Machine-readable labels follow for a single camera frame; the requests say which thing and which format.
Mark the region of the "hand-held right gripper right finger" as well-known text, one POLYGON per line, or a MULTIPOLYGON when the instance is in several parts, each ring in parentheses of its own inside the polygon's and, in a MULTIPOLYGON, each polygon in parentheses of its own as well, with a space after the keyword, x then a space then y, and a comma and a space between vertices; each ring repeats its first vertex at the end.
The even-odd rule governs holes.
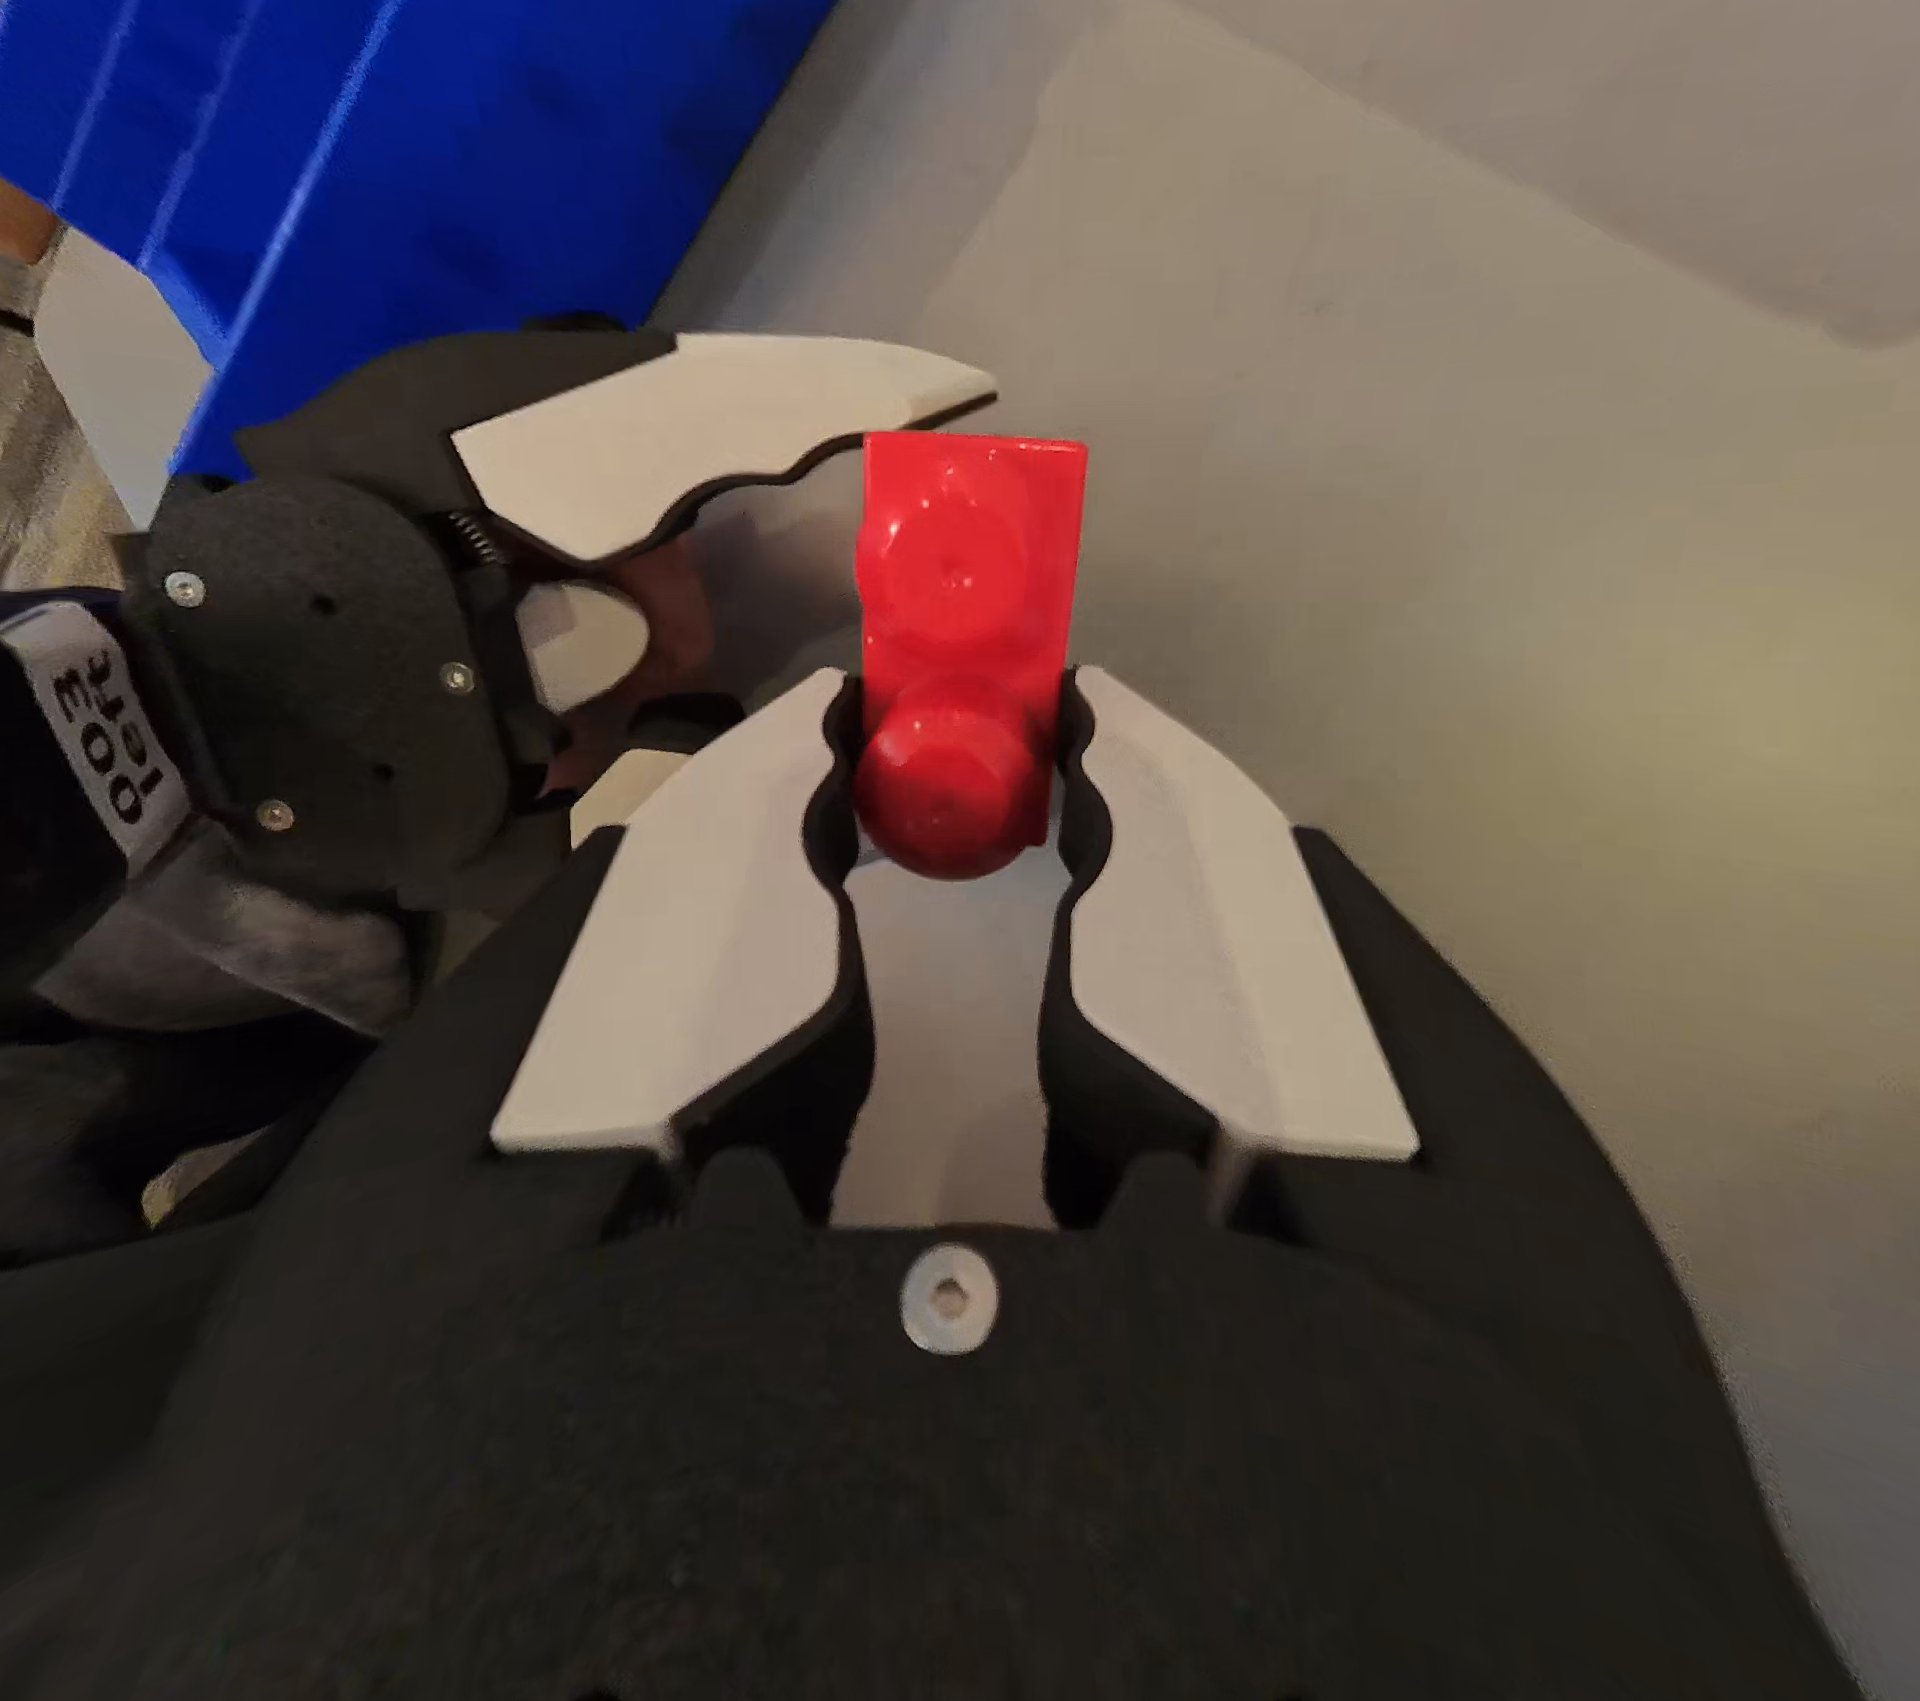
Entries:
POLYGON ((1283 815, 1106 669, 1062 683, 1067 885, 1039 997, 1043 1200, 1095 1224, 1143 1158, 1214 1214, 1283 1158, 1408 1165, 1419 1126, 1283 815))

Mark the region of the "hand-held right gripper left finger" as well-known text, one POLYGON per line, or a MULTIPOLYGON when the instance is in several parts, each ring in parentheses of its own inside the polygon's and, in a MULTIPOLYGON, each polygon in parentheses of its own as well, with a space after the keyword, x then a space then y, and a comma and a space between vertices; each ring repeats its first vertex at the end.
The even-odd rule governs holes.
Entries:
POLYGON ((760 1148, 826 1224, 875 1081, 846 883, 860 683, 819 669, 690 753, 609 869, 494 1116, 505 1158, 760 1148))

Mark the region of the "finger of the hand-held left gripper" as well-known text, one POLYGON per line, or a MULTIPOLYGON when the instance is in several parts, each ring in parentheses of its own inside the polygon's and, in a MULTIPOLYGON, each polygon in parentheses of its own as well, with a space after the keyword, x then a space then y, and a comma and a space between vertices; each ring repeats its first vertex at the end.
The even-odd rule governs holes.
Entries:
POLYGON ((690 330, 645 365, 469 422, 448 446, 481 513, 565 562, 609 562, 683 533, 713 495, 793 485, 871 435, 941 426, 996 397, 993 372, 910 344, 690 330))
POLYGON ((686 753, 629 747, 571 801, 570 843, 584 847, 602 827, 626 827, 682 768, 686 753))

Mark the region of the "red two-stud toy block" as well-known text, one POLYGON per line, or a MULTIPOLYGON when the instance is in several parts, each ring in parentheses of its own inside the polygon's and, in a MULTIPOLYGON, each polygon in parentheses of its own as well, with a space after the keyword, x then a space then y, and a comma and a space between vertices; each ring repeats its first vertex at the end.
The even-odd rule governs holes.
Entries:
POLYGON ((1076 439, 867 443, 856 812, 914 873, 977 879, 1043 843, 1088 473, 1076 439))

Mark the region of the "blue plastic bin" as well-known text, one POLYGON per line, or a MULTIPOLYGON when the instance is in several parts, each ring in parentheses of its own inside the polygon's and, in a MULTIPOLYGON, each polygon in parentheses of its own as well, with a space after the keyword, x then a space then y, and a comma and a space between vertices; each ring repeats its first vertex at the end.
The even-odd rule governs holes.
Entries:
POLYGON ((2 0, 2 177, 207 370, 83 421, 131 515, 399 344, 645 317, 839 0, 2 0))

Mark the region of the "grey desk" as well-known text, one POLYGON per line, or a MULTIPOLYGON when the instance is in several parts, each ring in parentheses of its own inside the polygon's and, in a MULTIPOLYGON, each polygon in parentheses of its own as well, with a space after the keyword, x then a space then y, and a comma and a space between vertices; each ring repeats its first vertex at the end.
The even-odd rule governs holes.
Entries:
POLYGON ((1090 446, 1074 652, 1308 827, 1413 1164, 1043 1207, 1056 852, 878 1081, 505 1158, 581 855, 212 1231, 6 1699, 1915 1699, 1916 0, 844 0, 665 293, 1090 446))

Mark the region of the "person's left hand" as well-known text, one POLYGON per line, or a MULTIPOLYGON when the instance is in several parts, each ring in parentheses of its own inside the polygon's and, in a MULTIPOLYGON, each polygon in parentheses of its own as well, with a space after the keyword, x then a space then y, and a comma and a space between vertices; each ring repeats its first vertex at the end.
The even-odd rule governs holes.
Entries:
POLYGON ((651 627, 637 673, 643 700, 701 686, 714 656, 714 618, 693 534, 640 554, 629 585, 651 627))

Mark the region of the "person's dark trousers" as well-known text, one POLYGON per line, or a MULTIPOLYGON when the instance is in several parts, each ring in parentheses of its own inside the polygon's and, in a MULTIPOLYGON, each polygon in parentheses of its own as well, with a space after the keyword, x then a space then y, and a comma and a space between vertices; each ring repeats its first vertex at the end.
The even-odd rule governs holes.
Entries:
POLYGON ((302 1008, 183 1033, 2 1008, 2 1270, 139 1238, 183 1155, 324 1105, 372 1047, 302 1008))

